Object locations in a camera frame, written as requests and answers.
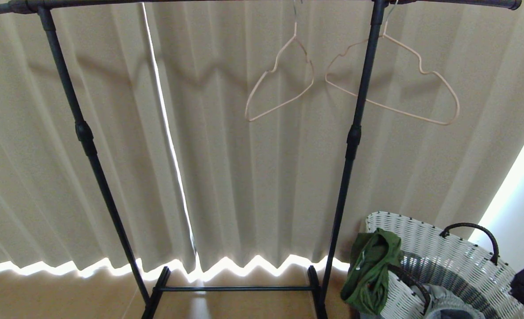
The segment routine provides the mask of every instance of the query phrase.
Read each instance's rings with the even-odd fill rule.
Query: wire hanger
[[[437,71],[424,71],[423,70],[423,66],[422,66],[422,58],[421,56],[419,55],[419,53],[417,53],[414,49],[408,47],[407,45],[399,42],[398,40],[392,38],[391,36],[387,35],[386,32],[387,32],[387,29],[388,29],[388,19],[390,17],[390,14],[392,13],[392,11],[394,10],[394,8],[397,6],[398,4],[398,0],[396,0],[394,6],[392,7],[392,9],[390,10],[390,12],[388,12],[388,16],[386,17],[386,22],[384,24],[384,31],[382,32],[382,34],[380,35],[380,38],[384,38],[384,39],[387,39],[387,40],[390,40],[391,42],[394,42],[395,44],[399,45],[400,47],[408,50],[409,52],[415,54],[415,56],[418,58],[419,60],[419,72],[423,75],[428,75],[428,74],[434,74],[436,75],[443,83],[444,85],[446,86],[446,88],[449,90],[450,94],[453,96],[453,99],[454,99],[454,102],[455,102],[455,111],[454,111],[454,116],[453,118],[448,121],[448,122],[441,122],[441,121],[436,121],[436,120],[432,120],[432,119],[428,119],[426,117],[420,117],[419,115],[415,115],[415,114],[412,114],[412,113],[407,113],[407,112],[404,112],[404,111],[400,111],[399,109],[394,109],[392,107],[389,107],[389,106],[385,106],[385,105],[382,105],[381,103],[377,103],[375,101],[372,101],[372,100],[369,100],[369,99],[366,99],[366,101],[374,104],[374,105],[377,105],[379,107],[383,107],[384,109],[389,109],[390,111],[394,111],[396,113],[400,113],[400,114],[403,114],[403,115],[406,115],[408,117],[414,117],[416,119],[420,119],[422,121],[426,121],[426,122],[429,122],[429,123],[434,123],[434,124],[438,124],[438,125],[450,125],[452,124],[458,117],[459,115],[459,112],[460,112],[460,109],[461,109],[461,106],[460,106],[460,103],[458,102],[458,97],[457,97],[457,94],[454,92],[454,89],[450,86],[450,84],[448,83],[448,81],[446,81],[446,79],[444,77],[442,77],[441,74],[439,74]],[[331,65],[333,65],[334,61],[337,60],[338,57],[344,57],[345,55],[347,55],[347,53],[349,52],[349,50],[351,48],[353,48],[354,46],[358,45],[358,44],[361,44],[361,43],[366,43],[369,39],[365,39],[363,41],[360,41],[360,42],[357,42],[357,43],[353,43],[351,45],[349,45],[347,47],[347,49],[345,50],[344,53],[342,54],[339,54],[337,56],[335,56],[335,58],[331,61],[331,63],[329,63],[329,66],[327,67],[327,71],[325,73],[325,81],[327,83],[329,83],[330,85],[336,87],[337,89],[340,89],[341,91],[344,91],[346,93],[349,93],[350,95],[352,95],[353,97],[357,97],[357,95],[355,93],[352,93],[346,89],[343,89],[342,87],[340,87],[339,85],[336,85],[335,83],[332,83],[331,81],[329,81],[328,79],[328,76],[329,76],[329,69],[331,67]]]
[[[314,70],[314,67],[313,67],[313,62],[311,61],[311,59],[309,58],[309,56],[307,55],[307,50],[305,49],[305,47],[303,46],[303,44],[299,41],[299,39],[297,38],[297,8],[296,8],[296,5],[295,5],[295,1],[294,0],[294,14],[295,14],[295,24],[294,24],[294,35],[291,37],[291,39],[286,42],[286,44],[278,51],[278,55],[276,55],[276,63],[274,64],[274,68],[272,70],[267,70],[265,71],[262,76],[260,77],[260,79],[258,79],[258,82],[256,83],[256,85],[254,85],[254,88],[252,89],[252,92],[250,92],[250,95],[248,96],[248,100],[246,101],[246,108],[244,109],[244,117],[246,118],[246,120],[248,120],[249,122],[253,122],[253,121],[256,121],[257,119],[259,119],[260,117],[263,117],[264,115],[268,115],[269,113],[273,112],[273,111],[276,111],[276,109],[279,109],[280,107],[284,106],[284,105],[287,105],[293,101],[295,101],[296,99],[298,99],[299,97],[301,97],[303,94],[305,94],[305,92],[307,92],[307,90],[310,89],[310,87],[313,85],[313,82],[315,81],[315,70]],[[250,118],[248,116],[248,107],[250,105],[250,102],[252,101],[252,97],[254,97],[254,93],[256,93],[256,90],[258,89],[258,86],[260,85],[260,83],[262,83],[262,81],[264,80],[264,78],[266,77],[266,75],[268,74],[272,74],[274,72],[276,72],[276,70],[278,69],[278,64],[279,64],[279,57],[282,55],[283,51],[288,47],[290,46],[290,44],[292,44],[293,42],[296,42],[299,47],[303,50],[303,53],[305,54],[305,63],[306,64],[310,64],[311,65],[311,83],[309,84],[308,87],[306,87],[306,89],[304,89],[301,93],[299,93],[299,95],[297,95],[296,97],[294,97],[293,99],[290,99],[288,101],[285,101],[284,103],[274,107],[273,109],[270,109],[268,111],[265,111],[264,113],[260,114],[260,115],[256,115],[255,117],[252,117]]]

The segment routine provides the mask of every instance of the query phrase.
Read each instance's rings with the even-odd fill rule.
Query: black basket handle
[[[492,242],[492,249],[494,250],[494,254],[492,255],[492,258],[490,261],[495,264],[495,266],[498,265],[498,243],[496,241],[496,238],[494,238],[494,235],[490,232],[490,230],[487,230],[486,228],[478,225],[473,224],[472,222],[459,222],[457,224],[452,224],[447,227],[439,234],[442,238],[445,238],[446,236],[449,236],[449,230],[452,230],[453,228],[457,227],[472,227],[476,228],[477,230],[482,230],[485,234],[488,235],[490,238],[490,241]]]
[[[388,270],[393,272],[396,276],[398,276],[403,283],[408,285],[408,287],[416,286],[421,294],[423,295],[423,298],[425,299],[425,306],[423,307],[423,315],[427,313],[427,309],[431,303],[431,296],[427,292],[427,289],[425,287],[418,283],[412,276],[410,276],[405,270],[402,268],[399,268],[398,266],[388,264]]]

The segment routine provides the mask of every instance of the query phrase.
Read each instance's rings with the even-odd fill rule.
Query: black metal clothes rack
[[[144,0],[144,2],[180,2],[180,1],[204,1],[204,0]],[[169,279],[170,270],[168,267],[164,267],[161,271],[159,278],[157,279],[156,285],[152,290],[151,296],[149,295],[140,270],[136,264],[136,258],[130,246],[130,241],[126,235],[126,230],[122,224],[122,220],[118,214],[116,204],[114,204],[114,198],[110,192],[106,176],[100,165],[96,147],[93,142],[92,131],[90,126],[84,120],[83,113],[81,111],[79,102],[75,94],[75,89],[67,70],[65,63],[65,57],[59,45],[59,39],[57,37],[57,30],[51,16],[51,9],[53,8],[71,8],[78,6],[92,6],[96,4],[128,4],[142,2],[138,0],[10,0],[5,4],[0,4],[0,14],[5,13],[17,13],[17,14],[38,14],[41,19],[41,25],[43,30],[47,34],[47,40],[53,59],[55,60],[55,66],[59,73],[59,78],[63,85],[69,107],[75,119],[75,132],[80,143],[83,145],[84,152],[89,159],[90,165],[94,172],[94,176],[102,193],[110,218],[114,223],[118,238],[126,254],[126,258],[132,268],[132,273],[136,279],[138,289],[142,294],[144,303],[146,305],[142,319],[151,319],[154,317],[157,305],[161,299],[161,295],[164,292],[196,292],[196,291],[310,291],[313,295],[313,303],[318,319],[326,319],[327,313],[325,309],[325,297],[327,293],[327,287],[329,286],[330,273],[333,265],[333,257],[335,248],[337,246],[337,240],[339,231],[341,228],[341,220],[345,208],[346,197],[349,189],[350,176],[353,169],[353,163],[356,157],[357,148],[361,140],[362,135],[362,117],[364,113],[364,106],[366,101],[366,95],[369,89],[370,77],[373,70],[374,57],[376,55],[377,43],[380,34],[380,27],[384,16],[384,9],[388,4],[395,3],[395,0],[372,0],[374,2],[371,27],[369,33],[369,41],[365,53],[365,62],[361,75],[360,87],[358,90],[357,104],[355,107],[355,113],[353,117],[353,124],[350,127],[349,134],[347,136],[347,148],[345,152],[345,166],[341,178],[341,186],[339,189],[339,196],[337,202],[337,208],[334,215],[333,230],[331,232],[329,254],[327,256],[325,273],[323,276],[322,284],[319,283],[317,273],[313,266],[310,266],[307,270],[309,277],[309,285],[278,285],[278,286],[223,286],[223,287],[168,287],[166,286]],[[400,0],[398,4],[408,4],[410,2],[416,2],[417,0]],[[423,1],[436,1],[436,2],[449,2],[456,4],[476,4],[481,6],[494,6],[501,8],[509,8],[515,10],[519,8],[522,0],[423,0]]]

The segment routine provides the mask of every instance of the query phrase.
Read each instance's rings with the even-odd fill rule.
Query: curtain fold
[[[290,1],[147,4],[152,42],[203,269],[259,254],[327,252],[355,98],[324,82],[326,66],[369,32],[371,2],[298,4],[298,35],[315,65],[299,100],[244,120],[249,91],[293,34]],[[515,12],[460,4],[398,6],[389,34],[423,56],[458,93],[449,127],[367,105],[341,227],[346,259],[359,223],[375,210],[446,226],[478,222],[524,141],[524,3]],[[365,45],[331,67],[357,90]],[[301,50],[284,51],[253,99],[250,116],[294,97],[311,81]],[[369,98],[444,121],[454,102],[415,56],[381,40]]]
[[[194,267],[140,4],[53,10],[136,257]],[[0,16],[0,262],[127,263],[36,15]]]

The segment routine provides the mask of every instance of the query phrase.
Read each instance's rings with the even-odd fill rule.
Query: tiled floor
[[[327,313],[332,319],[347,319],[349,310],[339,299],[345,273],[334,271]],[[155,284],[146,282],[148,289]],[[180,272],[170,285],[189,285]],[[292,265],[274,277],[257,268],[247,277],[223,271],[205,285],[307,284],[306,272]],[[131,274],[112,276],[102,270],[88,278],[76,274],[54,276],[38,272],[29,276],[0,272],[0,319],[6,318],[140,318],[144,304]],[[190,319],[293,319],[314,318],[310,292],[166,292],[155,318]]]

